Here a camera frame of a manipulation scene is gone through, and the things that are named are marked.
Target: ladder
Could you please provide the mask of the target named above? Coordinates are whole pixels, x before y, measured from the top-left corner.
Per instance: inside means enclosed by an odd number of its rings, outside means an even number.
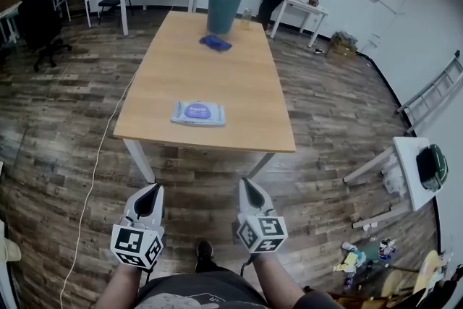
[[[431,115],[436,109],[438,109],[442,105],[442,103],[446,100],[446,98],[450,96],[450,94],[456,90],[460,82],[463,80],[463,66],[459,61],[459,57],[460,57],[460,51],[456,51],[455,55],[452,56],[450,62],[446,65],[446,67],[443,69],[441,73],[439,73],[436,77],[434,77],[434,79],[431,80],[431,82],[429,82],[422,90],[420,90],[411,99],[409,99],[404,105],[402,105],[400,108],[398,108],[395,111],[395,114],[400,114],[405,109],[408,109],[410,111],[412,106],[419,101],[423,102],[426,108],[428,109],[419,119],[413,122],[413,125],[407,129],[405,134],[411,133],[416,128],[416,126],[418,126],[424,120],[426,120],[429,117],[429,115]],[[459,71],[458,76],[452,77],[450,75],[449,72],[452,69],[456,69]],[[441,79],[444,79],[444,78],[448,80],[449,88],[446,91],[442,92],[439,90],[437,85],[439,84]],[[430,106],[428,102],[426,102],[425,100],[425,95],[433,91],[437,92],[440,98],[438,99],[436,103]]]

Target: teal trash can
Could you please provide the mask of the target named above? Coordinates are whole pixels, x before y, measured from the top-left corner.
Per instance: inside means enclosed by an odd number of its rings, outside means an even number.
[[[241,0],[209,0],[208,31],[225,35],[232,28]]]

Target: wooden floor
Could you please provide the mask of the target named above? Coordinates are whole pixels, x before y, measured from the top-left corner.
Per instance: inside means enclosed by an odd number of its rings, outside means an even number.
[[[88,29],[86,19],[77,17],[63,29],[74,48],[56,56],[56,68],[45,62],[35,73],[36,55],[24,46],[13,48],[0,67],[0,161],[7,173],[0,185],[0,217],[22,251],[12,270],[24,308],[59,307],[98,144],[165,15],[136,11],[126,38],[116,18],[101,26],[94,20]],[[270,42],[297,152],[277,154],[256,181],[286,219],[289,239],[280,254],[286,269],[301,286],[339,292],[344,275],[332,269],[343,257],[343,241],[397,238],[396,262],[419,267],[436,248],[436,217],[428,204],[373,232],[352,229],[353,221],[387,211],[401,199],[387,194],[379,173],[351,187],[341,178],[388,147],[405,125],[367,61],[316,56],[305,50],[307,40],[282,28]],[[126,199],[145,185],[124,143],[111,135],[115,122],[85,211],[66,308],[88,308],[106,286],[116,265],[109,251],[112,224]],[[145,152],[166,187],[167,246],[156,275],[192,272],[199,237],[214,244],[218,263],[238,271],[247,257],[232,238],[234,186],[262,154],[159,145],[146,145]],[[257,284],[253,268],[245,277]]]

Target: water bottle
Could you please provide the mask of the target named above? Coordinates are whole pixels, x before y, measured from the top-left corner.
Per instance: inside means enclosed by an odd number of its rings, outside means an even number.
[[[243,11],[243,15],[241,17],[241,26],[244,29],[249,29],[251,19],[252,19],[252,9],[245,8],[245,10]]]
[[[346,274],[346,279],[344,280],[344,294],[348,293],[349,290],[352,288],[352,285],[354,284],[354,277],[355,273]]]

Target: purple label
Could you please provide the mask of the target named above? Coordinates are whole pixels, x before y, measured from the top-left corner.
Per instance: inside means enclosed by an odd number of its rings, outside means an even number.
[[[211,111],[209,111],[208,107],[204,106],[200,103],[190,104],[185,109],[185,115],[188,117],[194,117],[196,119],[208,119],[211,117]]]

